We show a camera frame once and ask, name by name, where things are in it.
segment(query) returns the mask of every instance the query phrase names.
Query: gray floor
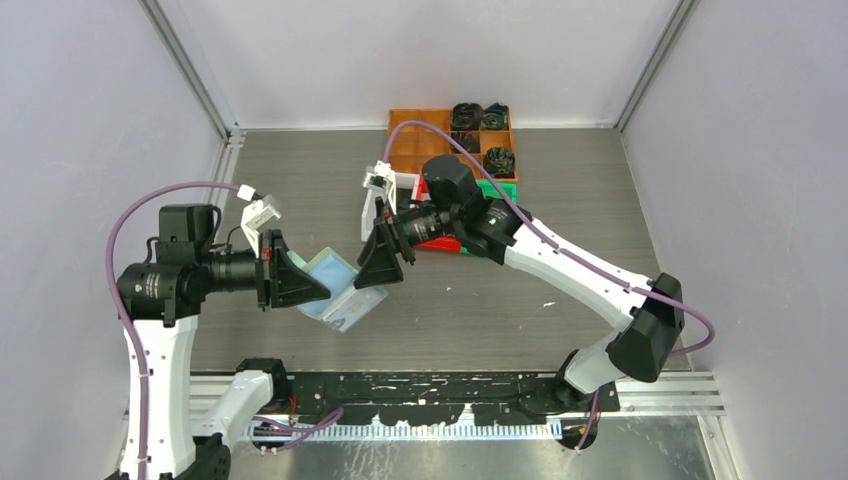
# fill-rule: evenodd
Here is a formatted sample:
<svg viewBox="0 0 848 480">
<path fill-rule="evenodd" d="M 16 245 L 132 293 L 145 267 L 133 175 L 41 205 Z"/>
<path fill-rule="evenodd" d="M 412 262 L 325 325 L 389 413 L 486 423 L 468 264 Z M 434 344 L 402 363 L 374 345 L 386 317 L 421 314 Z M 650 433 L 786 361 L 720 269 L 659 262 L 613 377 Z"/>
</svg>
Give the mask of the gray floor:
<svg viewBox="0 0 848 480">
<path fill-rule="evenodd" d="M 613 264 L 659 273 L 617 132 L 519 130 L 515 142 L 522 207 Z M 360 182 L 384 143 L 382 131 L 250 133 L 234 181 L 281 201 L 277 228 L 301 256 L 331 246 L 355 264 Z M 224 227 L 237 224 L 236 200 Z M 237 245 L 246 247 L 241 238 Z M 292 370 L 552 370 L 609 331 L 587 307 L 525 273 L 468 256 L 422 251 L 418 260 L 345 334 L 295 309 L 263 313 L 251 294 L 210 296 L 192 368 L 232 369 L 246 357 L 271 356 Z"/>
<path fill-rule="evenodd" d="M 698 422 L 684 418 L 602 419 L 578 457 L 550 441 L 304 443 L 277 456 L 236 455 L 231 480 L 501 480 L 715 478 Z"/>
</svg>

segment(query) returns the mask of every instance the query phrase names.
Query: white wall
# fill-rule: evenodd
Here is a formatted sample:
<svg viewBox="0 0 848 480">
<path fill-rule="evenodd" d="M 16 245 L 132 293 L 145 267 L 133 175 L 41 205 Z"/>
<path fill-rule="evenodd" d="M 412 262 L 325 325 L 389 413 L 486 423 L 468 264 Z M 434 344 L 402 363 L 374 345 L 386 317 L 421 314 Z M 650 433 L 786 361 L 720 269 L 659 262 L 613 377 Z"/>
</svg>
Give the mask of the white wall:
<svg viewBox="0 0 848 480">
<path fill-rule="evenodd" d="M 611 125 L 678 0 L 163 0 L 246 128 L 383 126 L 390 108 L 513 107 Z"/>
<path fill-rule="evenodd" d="M 843 0 L 701 2 L 625 135 L 754 479 L 845 478 L 846 78 Z"/>
<path fill-rule="evenodd" d="M 0 18 L 0 478 L 104 478 L 129 388 L 106 235 L 155 187 L 209 179 L 221 141 L 137 2 L 0 2 Z M 156 228 L 155 207 L 131 219 L 116 266 Z"/>
</svg>

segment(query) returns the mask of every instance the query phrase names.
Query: gray wooden table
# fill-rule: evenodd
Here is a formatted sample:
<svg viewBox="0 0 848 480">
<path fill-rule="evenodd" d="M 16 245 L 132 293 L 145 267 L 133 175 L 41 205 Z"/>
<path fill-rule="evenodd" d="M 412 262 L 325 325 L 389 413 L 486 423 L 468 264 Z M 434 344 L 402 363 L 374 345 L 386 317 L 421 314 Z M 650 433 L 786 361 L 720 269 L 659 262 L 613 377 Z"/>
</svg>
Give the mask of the gray wooden table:
<svg viewBox="0 0 848 480">
<path fill-rule="evenodd" d="M 519 130 L 515 142 L 522 207 L 613 264 L 659 273 L 616 131 Z M 276 227 L 301 256 L 330 246 L 355 264 L 362 176 L 384 143 L 382 131 L 252 132 L 234 181 L 280 200 Z M 243 203 L 236 200 L 222 228 L 237 224 Z M 293 308 L 263 313 L 253 294 L 212 295 L 192 368 L 232 369 L 246 357 L 272 356 L 292 370 L 552 370 L 610 328 L 550 285 L 485 259 L 421 251 L 404 271 L 406 280 L 388 286 L 389 297 L 345 334 Z"/>
</svg>

